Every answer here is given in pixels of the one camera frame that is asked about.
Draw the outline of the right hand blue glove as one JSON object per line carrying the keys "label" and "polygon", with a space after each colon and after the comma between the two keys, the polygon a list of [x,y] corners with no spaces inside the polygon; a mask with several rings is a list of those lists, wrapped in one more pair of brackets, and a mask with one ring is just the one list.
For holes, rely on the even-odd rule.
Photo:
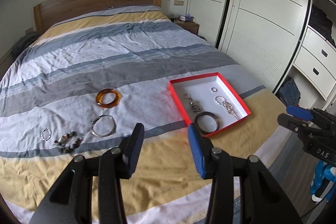
{"label": "right hand blue glove", "polygon": [[314,177],[310,186],[311,199],[320,202],[323,198],[328,201],[335,192],[335,167],[324,161],[315,166]]}

